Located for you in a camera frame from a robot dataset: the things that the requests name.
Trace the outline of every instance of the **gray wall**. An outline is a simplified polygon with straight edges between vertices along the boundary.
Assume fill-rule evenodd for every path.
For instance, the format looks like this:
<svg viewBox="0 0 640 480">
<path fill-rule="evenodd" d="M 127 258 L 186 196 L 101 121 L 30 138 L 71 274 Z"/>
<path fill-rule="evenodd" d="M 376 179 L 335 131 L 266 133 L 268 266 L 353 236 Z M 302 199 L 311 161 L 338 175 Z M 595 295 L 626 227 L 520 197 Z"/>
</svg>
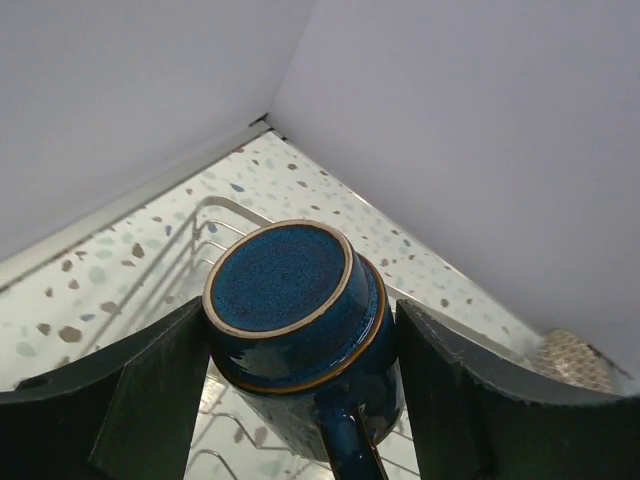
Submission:
<svg viewBox="0 0 640 480">
<path fill-rule="evenodd" d="M 640 374 L 640 2 L 318 0 L 270 121 Z"/>
<path fill-rule="evenodd" d="M 313 1 L 0 2 L 0 259 L 263 115 Z"/>
</svg>

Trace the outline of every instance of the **wire rack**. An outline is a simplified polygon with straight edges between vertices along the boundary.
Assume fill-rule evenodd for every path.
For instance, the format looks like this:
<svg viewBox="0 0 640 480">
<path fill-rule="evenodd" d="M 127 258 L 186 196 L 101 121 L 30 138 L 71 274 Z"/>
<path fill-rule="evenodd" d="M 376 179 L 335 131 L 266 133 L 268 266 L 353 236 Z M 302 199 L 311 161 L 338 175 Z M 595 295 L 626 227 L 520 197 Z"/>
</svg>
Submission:
<svg viewBox="0 0 640 480">
<path fill-rule="evenodd" d="M 206 276 L 220 255 L 244 235 L 271 223 L 228 198 L 204 198 L 78 356 L 124 338 L 201 295 Z M 413 299 L 389 285 L 387 292 L 393 306 L 393 300 Z M 333 478 L 327 465 L 296 456 L 275 435 L 267 442 L 266 435 L 264 424 L 210 363 L 185 478 L 211 478 L 214 473 L 215 478 L 253 479 L 258 477 L 250 472 L 260 468 L 264 478 L 277 480 Z M 419 478 L 406 410 L 380 452 L 391 478 Z"/>
</svg>

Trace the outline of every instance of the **brown speckle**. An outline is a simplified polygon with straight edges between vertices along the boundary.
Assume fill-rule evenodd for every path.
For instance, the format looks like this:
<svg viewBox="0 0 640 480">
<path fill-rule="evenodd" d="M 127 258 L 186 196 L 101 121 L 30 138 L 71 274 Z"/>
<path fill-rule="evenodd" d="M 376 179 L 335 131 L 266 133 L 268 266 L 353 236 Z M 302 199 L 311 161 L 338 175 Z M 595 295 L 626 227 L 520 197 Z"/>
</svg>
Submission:
<svg viewBox="0 0 640 480">
<path fill-rule="evenodd" d="M 65 343 L 78 343 L 82 340 L 82 332 L 68 325 L 58 331 L 58 336 Z"/>
<path fill-rule="evenodd" d="M 120 307 L 116 305 L 114 302 L 105 302 L 100 304 L 100 310 L 103 312 L 110 313 L 115 315 L 116 313 L 120 313 Z"/>
<path fill-rule="evenodd" d="M 236 433 L 233 435 L 233 442 L 240 443 L 243 437 L 244 437 L 244 432 L 240 427 L 238 427 L 238 429 L 236 430 Z"/>
<path fill-rule="evenodd" d="M 262 444 L 264 444 L 264 441 L 267 439 L 267 433 L 268 433 L 267 427 L 256 428 L 256 433 L 254 434 L 254 439 L 253 439 L 253 441 L 256 442 L 256 445 L 261 447 Z"/>
<path fill-rule="evenodd" d="M 64 367 L 68 365 L 71 359 L 69 357 L 62 357 L 60 361 L 56 364 L 56 368 Z"/>
<path fill-rule="evenodd" d="M 36 325 L 36 328 L 45 337 L 48 337 L 51 333 L 51 325 L 49 325 L 48 323 L 39 323 L 38 325 Z"/>
<path fill-rule="evenodd" d="M 139 243 L 136 243 L 131 249 L 131 254 L 136 258 L 144 258 L 144 249 Z"/>
</svg>

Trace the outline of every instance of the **mug body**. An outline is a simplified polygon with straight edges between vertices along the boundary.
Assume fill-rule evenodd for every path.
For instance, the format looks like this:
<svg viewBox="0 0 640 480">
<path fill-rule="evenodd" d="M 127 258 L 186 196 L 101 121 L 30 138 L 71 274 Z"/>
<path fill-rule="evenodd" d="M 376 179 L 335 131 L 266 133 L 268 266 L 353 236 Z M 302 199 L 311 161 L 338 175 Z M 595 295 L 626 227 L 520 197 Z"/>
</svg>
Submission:
<svg viewBox="0 0 640 480">
<path fill-rule="evenodd" d="M 344 467 L 342 450 L 393 429 L 396 323 L 380 274 L 337 230 L 291 220 L 252 232 L 216 263 L 203 304 L 218 370 L 294 452 Z M 357 444 L 335 445 L 347 437 Z M 345 475 L 367 471 L 356 457 Z"/>
</svg>

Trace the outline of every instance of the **blue mug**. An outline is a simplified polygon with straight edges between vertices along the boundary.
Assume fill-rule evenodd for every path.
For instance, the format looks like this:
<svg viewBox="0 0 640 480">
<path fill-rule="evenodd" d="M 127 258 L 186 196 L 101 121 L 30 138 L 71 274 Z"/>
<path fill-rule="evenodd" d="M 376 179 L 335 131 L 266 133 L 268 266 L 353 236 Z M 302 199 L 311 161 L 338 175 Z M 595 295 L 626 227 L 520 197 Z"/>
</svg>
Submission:
<svg viewBox="0 0 640 480">
<path fill-rule="evenodd" d="M 241 239 L 206 282 L 211 356 L 291 449 L 338 479 L 385 479 L 375 445 L 404 406 L 380 274 L 339 231 L 289 220 Z"/>
</svg>

